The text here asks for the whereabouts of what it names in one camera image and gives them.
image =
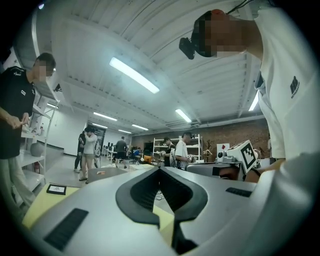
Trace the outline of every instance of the brick wall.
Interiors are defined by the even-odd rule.
[[[232,147],[246,140],[250,140],[254,149],[262,149],[264,151],[264,153],[261,152],[262,158],[268,158],[270,156],[270,153],[268,151],[269,130],[267,121],[265,119],[240,122],[223,126],[198,128],[190,130],[190,132],[192,132],[193,134],[200,134],[200,136],[203,138],[204,151],[208,149],[207,141],[210,140],[210,144],[212,145],[210,151],[214,158],[217,156],[217,144],[229,143],[230,147]],[[169,138],[178,138],[182,135],[182,133],[183,131],[171,131],[143,136],[134,136],[132,137],[131,144],[134,147],[140,147],[141,149],[143,149],[144,144],[147,142],[153,142],[154,138],[163,139],[166,136],[168,136]],[[195,149],[188,148],[188,153],[196,155],[196,151],[191,152],[192,150]]]

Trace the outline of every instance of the fluorescent ceiling light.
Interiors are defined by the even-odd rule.
[[[53,107],[53,108],[55,108],[55,109],[58,109],[58,107],[55,106],[55,105],[52,105],[52,104],[49,104],[49,103],[47,103],[47,105],[50,106],[50,107]]]
[[[96,123],[92,123],[94,126],[98,126],[98,127],[101,127],[101,128],[105,128],[105,129],[108,129],[108,127],[106,126],[103,126],[103,125],[100,125],[100,124],[96,124]]]
[[[186,120],[188,123],[191,123],[191,119],[187,117],[185,113],[181,109],[177,109],[175,112],[177,112],[184,120]]]
[[[139,125],[135,125],[135,124],[133,124],[132,126],[133,126],[133,127],[140,128],[140,129],[145,130],[145,131],[149,131],[149,129],[144,128],[144,127],[141,127],[141,126],[139,126]]]
[[[256,107],[256,105],[257,105],[257,103],[259,101],[258,93],[259,93],[259,91],[256,92],[256,95],[255,95],[254,100],[253,100],[253,102],[251,104],[251,107],[249,108],[249,111],[252,111],[252,110],[255,109],[255,107]]]
[[[133,70],[128,65],[124,64],[122,61],[118,60],[117,58],[113,57],[110,60],[110,66],[114,67],[115,69],[121,71],[128,77],[132,78],[136,82],[138,82],[140,85],[148,89],[150,92],[156,94],[159,92],[158,87],[156,87],[152,82],[150,82],[148,79],[146,79],[144,76],[139,74],[137,71]]]
[[[104,114],[99,114],[99,113],[97,113],[97,112],[93,112],[93,113],[94,113],[95,115],[99,116],[99,117],[108,118],[108,119],[110,119],[110,120],[117,121],[117,119],[112,118],[112,117],[110,117],[110,116],[106,116],[106,115],[104,115]]]
[[[130,131],[125,131],[125,130],[118,130],[119,132],[123,132],[123,133],[126,133],[126,134],[132,134],[132,132]]]

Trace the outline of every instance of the sleeve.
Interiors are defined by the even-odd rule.
[[[182,157],[182,155],[183,155],[183,145],[182,145],[182,143],[178,142],[178,144],[176,145],[175,155],[178,156],[178,157]]]
[[[285,159],[285,143],[284,136],[281,125],[276,117],[276,114],[270,107],[270,102],[267,95],[259,91],[258,93],[260,109],[267,121],[269,133],[270,133],[270,143],[272,145],[272,157],[277,159]]]
[[[32,112],[33,112],[33,109],[34,109],[35,97],[36,97],[35,87],[32,86],[31,90],[32,90],[32,93],[31,93],[31,96],[30,96],[30,99],[29,99],[29,102],[28,102],[27,110],[26,110],[26,112],[29,114],[29,117],[31,117],[31,115],[32,115]]]
[[[88,137],[88,135],[85,135],[86,142],[95,142],[97,139],[98,139],[97,136]]]
[[[6,97],[6,91],[8,87],[8,78],[11,76],[11,67],[7,68],[3,73],[0,74],[0,107]]]

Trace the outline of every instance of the black t-shirt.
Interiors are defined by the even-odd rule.
[[[82,139],[82,141],[83,141],[83,145],[86,145],[86,136],[84,135],[84,134],[80,134],[79,135],[79,138],[81,138]],[[80,147],[80,144],[81,144],[81,142],[78,140],[78,152],[84,152],[84,147]]]
[[[166,154],[170,154],[171,153],[171,149],[175,149],[176,146],[171,144],[168,146],[168,148],[166,149],[165,153]],[[170,166],[170,156],[165,156],[164,157],[164,166]]]
[[[29,83],[26,70],[17,66],[0,74],[0,107],[11,116],[22,120],[24,113],[32,115],[35,87]],[[22,126],[13,129],[0,119],[0,159],[14,158],[20,154]]]

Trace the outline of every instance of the white t-shirt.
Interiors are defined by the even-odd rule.
[[[263,58],[259,105],[267,120],[272,157],[320,151],[320,72],[293,21],[279,8],[260,10]]]
[[[187,145],[182,140],[180,140],[176,147],[175,147],[175,156],[187,158],[188,157],[188,151],[187,151]],[[181,168],[185,168],[188,162],[186,161],[180,161]]]
[[[95,145],[98,140],[98,137],[93,133],[90,137],[85,135],[85,145],[84,145],[84,154],[94,154]]]

